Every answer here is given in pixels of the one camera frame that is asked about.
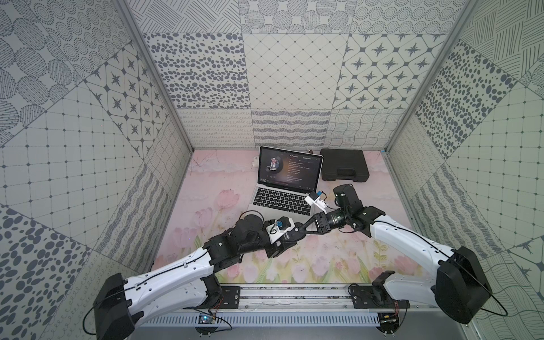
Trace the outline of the black wireless mouse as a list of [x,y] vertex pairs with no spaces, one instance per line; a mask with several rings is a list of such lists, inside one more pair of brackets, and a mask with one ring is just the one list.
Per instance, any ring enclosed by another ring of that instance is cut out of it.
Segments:
[[294,228],[291,231],[286,232],[285,235],[282,236],[282,245],[285,245],[286,247],[293,247],[305,237],[306,231],[304,231],[304,229]]

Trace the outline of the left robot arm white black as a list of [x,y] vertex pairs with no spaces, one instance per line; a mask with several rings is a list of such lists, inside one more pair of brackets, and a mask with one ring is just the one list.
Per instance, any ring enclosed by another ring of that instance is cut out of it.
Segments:
[[217,272],[238,264],[248,253],[265,250],[269,258],[281,254],[285,241],[301,227],[291,218],[263,220],[250,214],[183,259],[130,278],[113,274],[88,312],[94,330],[84,332],[97,339],[126,339],[155,316],[182,308],[214,307],[222,293]]

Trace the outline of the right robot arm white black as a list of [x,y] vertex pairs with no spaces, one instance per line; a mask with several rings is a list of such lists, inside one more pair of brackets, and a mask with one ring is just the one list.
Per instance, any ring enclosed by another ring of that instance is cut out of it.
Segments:
[[305,197],[308,205],[320,209],[303,227],[315,225],[324,235],[349,226],[402,252],[426,270],[426,277],[384,271],[372,283],[378,301],[409,300],[438,307],[452,320],[468,324],[494,298],[491,285],[475,253],[466,248],[439,244],[393,220],[374,206],[365,206],[354,187],[341,185],[334,190],[336,209],[322,199],[322,193]]

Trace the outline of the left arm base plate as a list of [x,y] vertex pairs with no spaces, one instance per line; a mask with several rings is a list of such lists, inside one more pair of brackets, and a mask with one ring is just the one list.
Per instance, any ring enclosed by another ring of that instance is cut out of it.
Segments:
[[206,299],[198,308],[238,309],[241,295],[240,286],[218,286],[206,291]]

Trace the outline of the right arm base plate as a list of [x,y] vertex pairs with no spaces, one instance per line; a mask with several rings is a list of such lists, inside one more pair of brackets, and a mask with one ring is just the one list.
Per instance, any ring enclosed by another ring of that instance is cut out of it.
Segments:
[[394,300],[382,288],[352,283],[347,288],[355,309],[403,310],[410,308],[407,300]]

